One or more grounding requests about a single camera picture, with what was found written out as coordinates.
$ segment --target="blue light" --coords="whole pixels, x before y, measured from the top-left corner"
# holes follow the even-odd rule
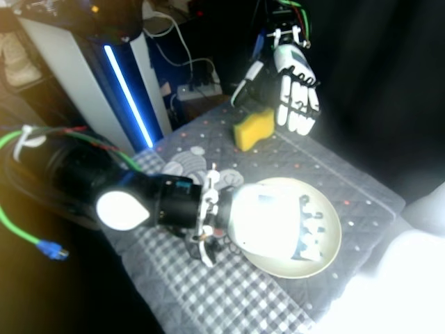
[[[133,112],[134,118],[136,119],[136,122],[139,125],[140,132],[144,136],[145,142],[147,143],[149,148],[153,147],[152,139],[150,138],[147,128],[145,127],[145,124],[142,120],[142,117],[140,116],[139,110],[136,107],[136,103],[134,103],[133,97],[131,96],[130,90],[128,89],[127,83],[125,82],[124,76],[122,75],[122,72],[120,71],[120,67],[118,64],[118,61],[116,60],[116,57],[114,57],[113,50],[109,45],[104,46],[105,53],[108,56],[108,59],[110,61],[111,67],[113,68],[114,73],[116,74],[116,77],[118,78],[120,87],[122,88],[122,91],[125,94],[125,97],[128,101],[128,104],[130,106],[131,111]]]

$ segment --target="blue plug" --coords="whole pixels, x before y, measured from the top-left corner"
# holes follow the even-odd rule
[[[63,249],[61,245],[51,241],[40,240],[36,246],[39,248],[39,251],[51,260],[66,260],[70,254],[67,250]]]

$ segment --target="table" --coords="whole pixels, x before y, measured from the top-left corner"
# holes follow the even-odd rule
[[[401,212],[402,198],[308,136],[286,129],[238,151],[232,126],[245,109],[223,104],[182,127],[135,159],[146,173],[186,175],[202,182],[217,163],[234,186],[269,177],[293,177],[320,190],[334,205],[343,230],[336,260],[301,280],[260,271],[230,243],[209,269],[192,260],[182,240],[147,228],[106,236],[137,290],[168,333],[307,333],[329,310]]]

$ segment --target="round plate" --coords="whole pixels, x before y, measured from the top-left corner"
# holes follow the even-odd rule
[[[283,260],[262,257],[243,251],[247,259],[266,273],[282,278],[306,278],[326,269],[334,261],[341,244],[340,219],[330,201],[313,186],[295,179],[274,177],[258,183],[291,186],[295,188],[295,192],[299,196],[308,195],[310,197],[310,203],[314,206],[314,209],[317,212],[323,213],[321,225],[325,228],[325,232],[320,233],[318,238],[323,257],[317,262],[292,259]]]

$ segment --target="sponge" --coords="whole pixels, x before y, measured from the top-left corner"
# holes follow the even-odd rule
[[[261,139],[272,136],[274,131],[274,111],[267,108],[265,111],[254,113],[243,122],[234,125],[235,144],[245,152]]]

